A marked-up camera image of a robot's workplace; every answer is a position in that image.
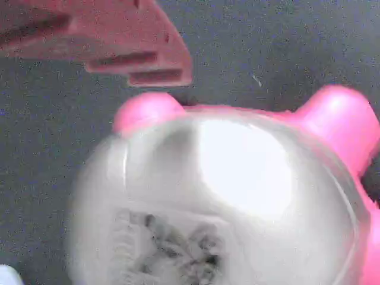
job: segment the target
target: pink ear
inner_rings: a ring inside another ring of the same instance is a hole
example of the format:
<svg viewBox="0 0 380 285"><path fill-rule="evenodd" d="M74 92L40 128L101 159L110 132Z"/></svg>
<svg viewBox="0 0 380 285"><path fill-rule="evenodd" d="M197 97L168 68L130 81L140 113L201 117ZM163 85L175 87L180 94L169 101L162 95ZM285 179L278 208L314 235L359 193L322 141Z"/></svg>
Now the pink ear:
<svg viewBox="0 0 380 285"><path fill-rule="evenodd" d="M380 124L362 94L343 86L324 87L296 117L340 156L352 174L363 175L377 151Z"/></svg>
<svg viewBox="0 0 380 285"><path fill-rule="evenodd" d="M135 129L154 125L185 113L168 93L148 92L129 99L115 115L113 130L127 134Z"/></svg>

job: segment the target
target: pink plastic figure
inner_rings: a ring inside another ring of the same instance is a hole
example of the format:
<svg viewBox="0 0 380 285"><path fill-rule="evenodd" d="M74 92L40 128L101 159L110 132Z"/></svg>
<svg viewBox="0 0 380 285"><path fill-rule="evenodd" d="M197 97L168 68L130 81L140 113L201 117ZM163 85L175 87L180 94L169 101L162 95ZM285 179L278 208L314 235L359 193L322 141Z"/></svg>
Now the pink plastic figure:
<svg viewBox="0 0 380 285"><path fill-rule="evenodd" d="M0 56L82 62L133 86L192 80L190 53L155 0L2 1Z"/></svg>
<svg viewBox="0 0 380 285"><path fill-rule="evenodd" d="M79 182L74 280L380 284L380 210L360 184L380 125L359 92L324 87L295 113L144 93L114 131Z"/></svg>

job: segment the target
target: dark gray background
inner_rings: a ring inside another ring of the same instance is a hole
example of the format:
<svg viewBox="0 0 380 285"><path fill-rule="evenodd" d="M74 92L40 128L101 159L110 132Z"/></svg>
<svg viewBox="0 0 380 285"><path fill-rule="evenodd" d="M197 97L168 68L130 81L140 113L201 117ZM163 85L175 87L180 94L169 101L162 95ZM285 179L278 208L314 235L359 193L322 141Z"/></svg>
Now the dark gray background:
<svg viewBox="0 0 380 285"><path fill-rule="evenodd" d="M293 110L324 84L342 83L366 94L379 116L380 6L270 2L161 1L195 66L193 85L168 90L183 101ZM26 284L71 284L72 181L117 108L144 90L79 64L0 59L0 263ZM377 198L379 181L377 162L364 181Z"/></svg>

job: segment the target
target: pink plastic part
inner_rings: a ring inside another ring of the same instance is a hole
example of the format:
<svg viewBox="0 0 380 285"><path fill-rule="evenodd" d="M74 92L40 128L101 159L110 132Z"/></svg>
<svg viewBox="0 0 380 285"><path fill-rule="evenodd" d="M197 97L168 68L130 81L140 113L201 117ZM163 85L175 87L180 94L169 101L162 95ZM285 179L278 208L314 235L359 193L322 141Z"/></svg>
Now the pink plastic part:
<svg viewBox="0 0 380 285"><path fill-rule="evenodd" d="M342 86L324 87L295 115L305 129L323 138L352 174L364 174L378 150L380 125L363 95Z"/></svg>
<svg viewBox="0 0 380 285"><path fill-rule="evenodd" d="M235 108L199 105L187 109L228 112ZM360 177L378 151L380 141L380 124L369 102L355 90L342 86L328 86L320 89L295 113L260 110L254 112L316 135L346 164L371 214L371 228L360 285L380 284L380 210L367 196L360 183ZM114 130L128 133L147 124L156 124L185 113L186 111L167 93L145 93L123 105L116 115Z"/></svg>
<svg viewBox="0 0 380 285"><path fill-rule="evenodd" d="M0 55L84 62L133 86L182 86L191 56L154 0L0 1Z"/></svg>
<svg viewBox="0 0 380 285"><path fill-rule="evenodd" d="M113 130L128 134L135 129L154 125L184 113L183 107L167 93L143 93L121 106L115 115Z"/></svg>

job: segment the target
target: pink plastic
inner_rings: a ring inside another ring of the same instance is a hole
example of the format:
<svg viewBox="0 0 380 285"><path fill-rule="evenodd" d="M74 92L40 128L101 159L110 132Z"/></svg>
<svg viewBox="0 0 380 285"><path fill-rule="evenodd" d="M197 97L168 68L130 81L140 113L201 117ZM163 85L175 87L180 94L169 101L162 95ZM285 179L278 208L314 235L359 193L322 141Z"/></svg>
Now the pink plastic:
<svg viewBox="0 0 380 285"><path fill-rule="evenodd" d="M220 112L231 109L227 106L196 106L192 109L194 108L212 108ZM123 134L184 115L185 112L167 93L145 93L121 107L115 117L114 130ZM380 210L360 183L360 177L378 151L380 142L380 124L369 102L355 90L328 86L320 89L295 113L254 112L263 113L320 137L345 163L371 214L371 229L360 285L380 284Z"/></svg>
<svg viewBox="0 0 380 285"><path fill-rule="evenodd" d="M0 56L79 61L133 86L181 86L191 56L154 0L0 1Z"/></svg>

